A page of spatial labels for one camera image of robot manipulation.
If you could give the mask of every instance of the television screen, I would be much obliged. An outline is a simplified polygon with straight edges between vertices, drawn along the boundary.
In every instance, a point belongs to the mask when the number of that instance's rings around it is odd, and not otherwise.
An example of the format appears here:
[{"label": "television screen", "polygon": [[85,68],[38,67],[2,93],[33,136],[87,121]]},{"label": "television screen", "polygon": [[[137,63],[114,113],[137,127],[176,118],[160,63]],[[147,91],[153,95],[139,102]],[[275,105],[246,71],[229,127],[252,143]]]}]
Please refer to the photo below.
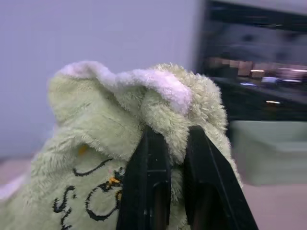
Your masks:
[{"label": "television screen", "polygon": [[198,72],[255,82],[307,78],[307,16],[210,1]]}]

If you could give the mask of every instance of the black embroidery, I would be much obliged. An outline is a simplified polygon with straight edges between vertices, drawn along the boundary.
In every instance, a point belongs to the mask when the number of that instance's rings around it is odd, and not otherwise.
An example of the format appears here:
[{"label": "black embroidery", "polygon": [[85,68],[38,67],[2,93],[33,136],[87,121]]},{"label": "black embroidery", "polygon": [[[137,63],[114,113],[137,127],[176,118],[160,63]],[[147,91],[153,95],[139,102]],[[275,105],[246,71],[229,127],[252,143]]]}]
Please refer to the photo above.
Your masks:
[{"label": "black embroidery", "polygon": [[97,215],[95,214],[92,210],[89,209],[89,203],[91,201],[91,197],[93,195],[93,193],[99,188],[101,189],[104,193],[110,191],[111,189],[113,189],[113,187],[122,187],[122,181],[123,181],[123,168],[120,168],[119,171],[114,171],[114,178],[111,178],[109,181],[100,184],[99,186],[97,186],[96,188],[94,188],[90,194],[87,196],[87,199],[85,201],[85,208],[86,208],[86,212],[88,213],[88,215],[90,216],[90,218],[96,220],[96,221],[105,221],[107,218],[109,218],[113,212],[115,210],[117,210],[119,208],[119,204],[120,204],[120,199],[121,199],[121,190],[117,191],[115,194],[115,200],[116,200],[116,205],[115,207],[106,215]]},{"label": "black embroidery", "polygon": [[[66,225],[64,222],[65,222],[66,218],[69,216],[69,214],[72,211],[71,207],[67,211],[65,211],[65,209],[66,209],[66,206],[67,206],[68,192],[69,191],[73,191],[73,190],[75,190],[74,186],[68,186],[65,189],[64,195],[63,195],[63,201],[62,201],[62,204],[60,206],[58,205],[58,202],[59,202],[58,198],[56,198],[54,200],[54,203],[53,203],[53,211],[55,213],[60,213],[60,212],[64,212],[65,213],[65,215],[61,218],[61,230],[68,230],[68,229],[70,229],[72,227],[71,225]],[[73,199],[76,198],[76,194],[75,193],[72,195],[72,198]]]},{"label": "black embroidery", "polygon": [[68,211],[65,213],[65,215],[61,218],[61,230],[68,230],[72,227],[72,225],[66,225],[64,223],[64,221],[66,220],[66,218],[69,216],[69,214],[71,213],[72,209],[71,207],[68,209]]},{"label": "black embroidery", "polygon": [[55,213],[60,213],[60,212],[64,211],[64,209],[66,208],[66,205],[67,205],[67,194],[68,194],[69,191],[73,191],[74,189],[75,189],[75,186],[68,186],[66,188],[66,190],[64,191],[63,201],[62,201],[62,204],[60,206],[58,205],[59,199],[56,198],[54,200],[53,211]]},{"label": "black embroidery", "polygon": [[[72,171],[73,171],[74,175],[78,176],[78,177],[79,176],[81,176],[81,177],[88,176],[91,173],[93,173],[94,171],[96,171],[97,169],[99,169],[102,166],[104,166],[108,161],[111,161],[111,160],[113,160],[113,159],[108,159],[108,160],[105,160],[105,161],[101,162],[96,168],[94,168],[94,169],[92,169],[92,170],[90,170],[88,172],[79,173],[79,172],[77,172],[77,170],[75,168]],[[92,197],[93,193],[97,189],[101,189],[104,193],[106,193],[106,192],[112,190],[114,187],[122,187],[123,177],[124,177],[124,169],[121,167],[118,171],[114,171],[114,177],[110,178],[109,181],[107,181],[107,182],[105,182],[103,184],[100,184],[99,186],[95,187],[89,193],[89,195],[87,196],[86,202],[85,202],[85,208],[86,208],[86,212],[88,213],[90,218],[92,218],[92,219],[94,219],[96,221],[104,221],[108,217],[110,217],[115,210],[117,210],[119,208],[122,190],[119,190],[119,191],[116,192],[116,194],[115,194],[116,205],[106,215],[100,216],[100,215],[95,214],[92,210],[89,209],[89,203],[91,201],[91,197]],[[58,198],[56,198],[54,200],[54,203],[53,203],[53,212],[55,212],[55,213],[63,212],[64,213],[64,216],[61,218],[61,221],[60,221],[61,230],[69,230],[69,229],[72,228],[72,225],[65,224],[65,220],[70,215],[70,213],[72,212],[72,208],[71,207],[69,207],[69,209],[67,209],[67,201],[68,201],[68,198],[69,198],[69,196],[68,196],[69,192],[70,191],[74,191],[74,190],[75,190],[75,186],[73,186],[73,185],[68,186],[65,189],[65,191],[64,191],[62,203],[59,204],[59,199]],[[76,199],[77,198],[75,192],[73,192],[71,198],[72,199]]]},{"label": "black embroidery", "polygon": [[75,175],[75,176],[88,176],[88,175],[90,175],[91,173],[93,173],[93,172],[95,172],[97,169],[100,169],[102,166],[104,166],[108,161],[111,161],[111,160],[113,160],[112,158],[111,159],[107,159],[107,160],[105,160],[105,161],[103,161],[103,162],[101,162],[96,168],[94,168],[94,169],[92,169],[92,170],[90,170],[90,171],[88,171],[88,172],[77,172],[77,170],[75,169],[75,168],[73,168],[73,174]]}]

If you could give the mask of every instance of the fuzzy green fabric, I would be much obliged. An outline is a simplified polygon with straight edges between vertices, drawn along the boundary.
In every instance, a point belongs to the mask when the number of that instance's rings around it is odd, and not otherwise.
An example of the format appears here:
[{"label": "fuzzy green fabric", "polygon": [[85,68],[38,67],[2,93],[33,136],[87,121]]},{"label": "fuzzy green fabric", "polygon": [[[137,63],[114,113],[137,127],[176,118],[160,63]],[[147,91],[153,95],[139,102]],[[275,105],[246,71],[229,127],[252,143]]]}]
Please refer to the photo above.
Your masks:
[{"label": "fuzzy green fabric", "polygon": [[[55,75],[49,100],[59,127],[33,159],[26,182],[1,203],[2,230],[114,230],[125,165],[146,124],[163,134],[174,164],[169,230],[189,229],[176,169],[184,160],[189,126],[204,128],[239,180],[218,87],[176,65],[152,69],[173,73],[191,90],[186,115],[144,86],[111,92],[95,77]],[[89,148],[78,154],[84,145]]]}]

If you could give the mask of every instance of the white fabric trim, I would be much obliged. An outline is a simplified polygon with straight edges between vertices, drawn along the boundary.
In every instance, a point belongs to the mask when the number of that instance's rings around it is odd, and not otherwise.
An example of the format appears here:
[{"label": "white fabric trim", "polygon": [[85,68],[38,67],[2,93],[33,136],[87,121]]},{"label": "white fabric trim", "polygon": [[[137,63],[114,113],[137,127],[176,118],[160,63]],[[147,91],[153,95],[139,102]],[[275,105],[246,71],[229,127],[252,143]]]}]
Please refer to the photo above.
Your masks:
[{"label": "white fabric trim", "polygon": [[175,111],[184,115],[188,112],[192,100],[190,88],[167,71],[136,69],[114,74],[99,62],[82,61],[65,66],[60,73],[80,79],[97,78],[104,87],[114,93],[126,87],[145,86],[157,91],[170,102]]}]

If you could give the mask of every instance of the orange embroidery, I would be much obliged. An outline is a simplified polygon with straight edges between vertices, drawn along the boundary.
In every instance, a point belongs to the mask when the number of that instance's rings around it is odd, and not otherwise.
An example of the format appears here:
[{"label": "orange embroidery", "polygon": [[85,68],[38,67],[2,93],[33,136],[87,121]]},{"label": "orange embroidery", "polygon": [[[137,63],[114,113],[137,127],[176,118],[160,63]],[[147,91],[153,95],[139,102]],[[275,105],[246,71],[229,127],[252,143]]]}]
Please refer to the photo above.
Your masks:
[{"label": "orange embroidery", "polygon": [[120,182],[120,181],[117,180],[117,179],[115,179],[114,177],[111,177],[111,178],[109,179],[109,183],[110,183],[110,184],[119,183],[119,182]]},{"label": "orange embroidery", "polygon": [[85,154],[85,152],[89,149],[88,145],[82,145],[80,148],[79,148],[79,151],[78,151],[78,155],[79,156],[82,156]]}]

